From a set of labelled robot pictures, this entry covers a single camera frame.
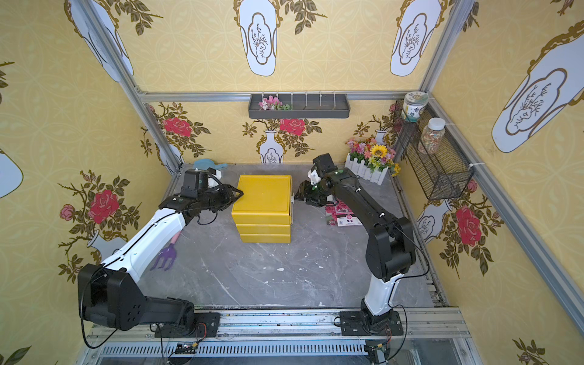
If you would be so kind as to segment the pink rose seed bag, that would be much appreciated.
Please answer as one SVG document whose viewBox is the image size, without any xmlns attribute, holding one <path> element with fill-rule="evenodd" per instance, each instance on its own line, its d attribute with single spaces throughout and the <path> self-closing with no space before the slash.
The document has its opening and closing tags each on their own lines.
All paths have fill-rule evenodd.
<svg viewBox="0 0 584 365">
<path fill-rule="evenodd" d="M 337 226 L 335 220 L 337 216 L 343 216 L 347 214 L 356 217 L 354 212 L 351 211 L 351 209 L 344 202 L 338 202 L 337 204 L 327 205 L 325 207 L 326 223 L 330 226 Z"/>
<path fill-rule="evenodd" d="M 341 227 L 341 228 L 356 227 L 356 226 L 362 225 L 361 221 L 357 217 L 354 217 L 350 214 L 343 215 L 343 216 L 337 216 L 335 218 L 335 220 L 336 220 L 337 226 Z"/>
</svg>

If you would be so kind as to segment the yellow three-drawer cabinet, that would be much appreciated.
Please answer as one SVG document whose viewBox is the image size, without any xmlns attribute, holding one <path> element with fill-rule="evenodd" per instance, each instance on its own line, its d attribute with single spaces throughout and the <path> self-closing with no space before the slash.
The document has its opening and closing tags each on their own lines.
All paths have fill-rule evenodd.
<svg viewBox="0 0 584 365">
<path fill-rule="evenodd" d="M 232 218 L 244 243 L 291 242 L 292 176 L 242 175 Z"/>
</svg>

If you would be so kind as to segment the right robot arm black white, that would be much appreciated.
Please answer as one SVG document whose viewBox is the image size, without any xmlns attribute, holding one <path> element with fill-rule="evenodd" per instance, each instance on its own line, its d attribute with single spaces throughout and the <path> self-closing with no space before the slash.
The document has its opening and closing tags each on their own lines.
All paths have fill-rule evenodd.
<svg viewBox="0 0 584 365">
<path fill-rule="evenodd" d="M 310 170 L 295 199 L 324 207 L 330 196 L 345 203 L 367 232 L 365 258 L 371 280 L 361 312 L 369 323 L 380 322 L 389 316 L 395 306 L 397 286 L 409 278 L 408 272 L 417 261 L 412 223 L 389 213 L 347 170 L 322 176 Z"/>
</svg>

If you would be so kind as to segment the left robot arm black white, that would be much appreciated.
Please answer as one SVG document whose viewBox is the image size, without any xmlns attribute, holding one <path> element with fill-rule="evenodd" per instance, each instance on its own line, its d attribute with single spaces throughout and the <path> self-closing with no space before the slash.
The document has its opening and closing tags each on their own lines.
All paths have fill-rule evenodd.
<svg viewBox="0 0 584 365">
<path fill-rule="evenodd" d="M 203 211 L 219 213 L 241 197 L 241 190 L 219 182 L 207 190 L 183 189 L 166 198 L 152 219 L 121 249 L 98 266 L 87 264 L 79 272 L 80 319 L 120 331 L 158 324 L 192 333 L 196 317 L 191 302 L 148 297 L 138 282 L 155 256 L 193 218 Z"/>
</svg>

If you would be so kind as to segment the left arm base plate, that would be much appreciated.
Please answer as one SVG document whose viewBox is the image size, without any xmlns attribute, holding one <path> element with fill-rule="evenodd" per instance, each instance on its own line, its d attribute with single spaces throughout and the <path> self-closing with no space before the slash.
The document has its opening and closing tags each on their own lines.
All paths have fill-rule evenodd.
<svg viewBox="0 0 584 365">
<path fill-rule="evenodd" d="M 178 323 L 165 323 L 151 327 L 156 338 L 214 338 L 221 315 L 216 312 L 187 313 Z"/>
</svg>

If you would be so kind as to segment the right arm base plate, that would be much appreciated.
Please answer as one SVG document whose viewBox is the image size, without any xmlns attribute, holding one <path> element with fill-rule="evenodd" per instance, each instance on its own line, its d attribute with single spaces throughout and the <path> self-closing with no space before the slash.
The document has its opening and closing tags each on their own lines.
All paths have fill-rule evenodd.
<svg viewBox="0 0 584 365">
<path fill-rule="evenodd" d="M 356 336 L 400 336 L 404 322 L 396 310 L 373 316 L 367 310 L 340 312 L 341 333 L 345 337 Z"/>
</svg>

